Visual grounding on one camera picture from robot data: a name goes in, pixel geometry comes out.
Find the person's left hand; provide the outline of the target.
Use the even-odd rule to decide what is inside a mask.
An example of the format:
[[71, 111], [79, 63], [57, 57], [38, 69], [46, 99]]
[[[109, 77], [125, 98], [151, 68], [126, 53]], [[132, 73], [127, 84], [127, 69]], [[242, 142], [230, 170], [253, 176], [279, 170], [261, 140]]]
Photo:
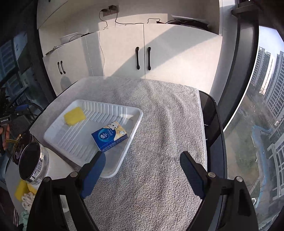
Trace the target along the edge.
[[6, 139], [10, 138], [10, 126], [9, 124], [3, 125], [0, 127], [0, 134], [1, 134], [1, 147], [6, 151], [8, 148], [8, 143]]

